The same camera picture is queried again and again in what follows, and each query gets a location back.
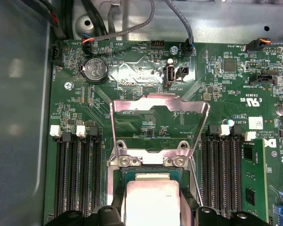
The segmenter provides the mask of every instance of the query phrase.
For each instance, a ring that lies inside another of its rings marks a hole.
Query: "blue wire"
[[[86,36],[87,38],[91,38],[91,36],[89,36],[88,34],[83,33],[83,36]]]

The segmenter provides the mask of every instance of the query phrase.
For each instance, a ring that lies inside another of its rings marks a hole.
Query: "white connector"
[[[218,130],[218,135],[220,137],[230,135],[230,126],[229,125],[220,125],[219,130]]]
[[[86,137],[86,127],[85,126],[76,126],[76,133],[78,137]]]
[[[62,131],[59,125],[51,125],[49,134],[53,137],[61,137]]]
[[[249,131],[244,134],[245,141],[251,141],[253,139],[256,139],[256,132]]]

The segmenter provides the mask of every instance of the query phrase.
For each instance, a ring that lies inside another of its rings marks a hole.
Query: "green circuit board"
[[[241,158],[242,210],[250,211],[265,221],[270,217],[278,222],[274,206],[279,202],[278,191],[283,192],[283,138],[279,137],[279,130],[283,130],[283,125],[276,110],[283,105],[283,46],[268,46],[259,52],[246,53],[245,45],[241,44],[196,43],[193,55],[185,58],[183,43],[180,42],[166,41],[163,48],[151,49],[150,41],[98,41],[92,44],[92,56],[84,54],[81,42],[77,40],[65,40],[58,45],[63,53],[63,67],[53,67],[49,124],[60,125],[63,133],[71,132],[74,135],[77,125],[86,125],[87,133],[97,126],[100,134],[100,162],[96,170],[100,169],[101,176],[97,183],[92,177],[93,144],[84,147],[91,150],[87,157],[90,170],[85,172],[88,179],[84,185],[90,190],[84,201],[87,206],[86,215],[92,211],[94,186],[100,191],[98,203],[104,205],[107,199],[106,160],[113,148],[110,102],[117,99],[138,100],[149,93],[174,93],[184,101],[204,100],[210,104],[203,132],[208,125],[220,126],[224,119],[233,120],[235,125],[241,127],[243,134],[256,132],[255,145],[261,145],[254,156],[257,161],[249,165],[247,159],[243,156]],[[178,47],[175,55],[170,53],[173,46]],[[80,74],[80,66],[91,58],[103,60],[108,67],[108,79],[102,84],[90,84]],[[173,60],[176,70],[181,66],[188,67],[188,74],[166,88],[164,67],[168,59]],[[249,77],[263,73],[271,74],[274,80],[249,84]],[[71,90],[65,89],[67,82],[73,85]],[[182,140],[191,145],[200,118],[201,115],[170,112],[166,107],[158,106],[146,112],[125,111],[115,115],[116,134],[118,139],[125,141],[128,148],[145,148],[158,152],[163,148],[176,148]],[[78,145],[78,150],[83,150],[80,144],[75,144],[76,147]],[[201,142],[194,153],[201,185],[200,150]],[[57,153],[57,142],[49,136],[45,223],[54,217],[56,211]],[[248,169],[255,164],[255,177],[252,178],[248,175]],[[175,178],[178,177],[178,173],[173,174]],[[188,177],[183,176],[184,173],[180,175],[183,177],[183,184],[188,184]],[[252,192],[246,191],[246,184],[251,185],[251,180],[254,180],[256,186],[249,188]],[[80,188],[74,187],[77,198]],[[254,198],[255,203],[245,201],[246,192],[258,194]],[[67,204],[69,200],[65,197],[63,200],[64,204],[60,208],[71,208]],[[78,199],[74,208],[80,210],[80,205]]]

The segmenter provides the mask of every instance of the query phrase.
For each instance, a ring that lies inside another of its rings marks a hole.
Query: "integrated circuit chip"
[[[248,160],[253,160],[253,149],[251,147],[244,147],[243,157]]]
[[[255,205],[255,192],[249,188],[246,188],[245,189],[245,200],[249,204],[252,204],[254,206]]]
[[[235,72],[236,71],[236,61],[227,59],[223,62],[223,70],[224,72]]]

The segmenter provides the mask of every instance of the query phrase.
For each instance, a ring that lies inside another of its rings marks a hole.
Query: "orange wire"
[[[264,39],[260,39],[260,41],[261,41],[261,42],[264,42],[264,43],[268,43],[268,44],[271,42],[271,41],[264,40]]]
[[[88,41],[94,41],[94,38],[86,39],[86,40],[82,41],[82,43],[84,44],[84,43],[86,43],[86,42],[88,42]]]

